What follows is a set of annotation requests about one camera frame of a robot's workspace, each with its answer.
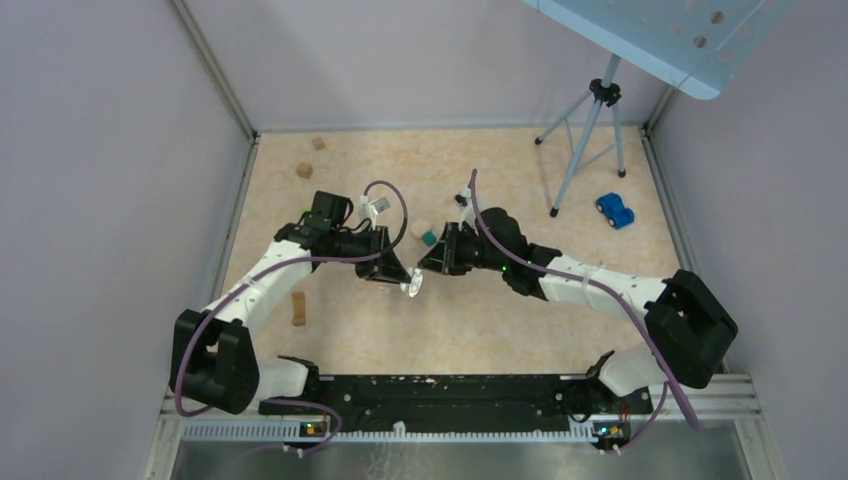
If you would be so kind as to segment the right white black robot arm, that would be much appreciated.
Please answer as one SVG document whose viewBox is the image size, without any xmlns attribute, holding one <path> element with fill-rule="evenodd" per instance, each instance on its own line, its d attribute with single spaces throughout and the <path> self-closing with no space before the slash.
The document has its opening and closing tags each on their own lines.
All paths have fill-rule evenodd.
<svg viewBox="0 0 848 480">
<path fill-rule="evenodd" d="M 582 305 L 632 320 L 642 344 L 605 355 L 589 371 L 589 404 L 612 412 L 627 395 L 653 384 L 704 389 L 738 334 L 738 327 L 695 273 L 669 278 L 611 271 L 529 242 L 502 208 L 481 221 L 446 223 L 418 268 L 461 276 L 473 269 L 499 273 L 516 293 L 548 302 Z"/>
</svg>

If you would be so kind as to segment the beige rounded block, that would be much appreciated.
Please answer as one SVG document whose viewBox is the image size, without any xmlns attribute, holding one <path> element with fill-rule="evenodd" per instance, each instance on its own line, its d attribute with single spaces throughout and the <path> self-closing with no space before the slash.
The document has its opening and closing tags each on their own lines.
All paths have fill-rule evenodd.
<svg viewBox="0 0 848 480">
<path fill-rule="evenodd" d="M 431 229 L 432 225 L 429 221 L 425 219 L 418 219 L 412 224 L 410 232 L 414 238 L 422 239 L 428 232 L 431 231 Z"/>
</svg>

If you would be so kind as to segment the white earbud charging case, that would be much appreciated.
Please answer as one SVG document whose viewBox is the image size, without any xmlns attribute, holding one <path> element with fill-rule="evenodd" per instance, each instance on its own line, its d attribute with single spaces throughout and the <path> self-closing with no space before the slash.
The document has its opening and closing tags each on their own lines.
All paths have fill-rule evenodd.
<svg viewBox="0 0 848 480">
<path fill-rule="evenodd" d="M 409 267 L 407 269 L 407 273 L 409 274 L 409 281 L 400 284 L 400 289 L 410 298 L 414 298 L 418 295 L 424 280 L 423 275 L 421 277 L 414 277 L 415 268 Z"/>
</svg>

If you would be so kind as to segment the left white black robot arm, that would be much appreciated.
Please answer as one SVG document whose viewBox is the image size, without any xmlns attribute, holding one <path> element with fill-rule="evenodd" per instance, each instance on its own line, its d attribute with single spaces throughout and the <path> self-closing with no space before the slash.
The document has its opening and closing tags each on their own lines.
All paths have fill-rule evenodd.
<svg viewBox="0 0 848 480">
<path fill-rule="evenodd" d="M 418 268 L 402 265 L 386 227 L 373 216 L 361 226 L 346 226 L 351 199 L 318 191 L 311 208 L 283 226 L 248 273 L 221 298 L 200 311 L 187 309 L 176 319 L 169 387 L 178 412 L 188 398 L 201 409 L 239 414 L 255 401 L 282 397 L 297 413 L 319 404 L 320 386 L 309 379 L 312 366 L 291 357 L 262 364 L 251 334 L 322 263 L 346 263 L 358 278 L 396 284 L 410 296 L 423 283 Z"/>
</svg>

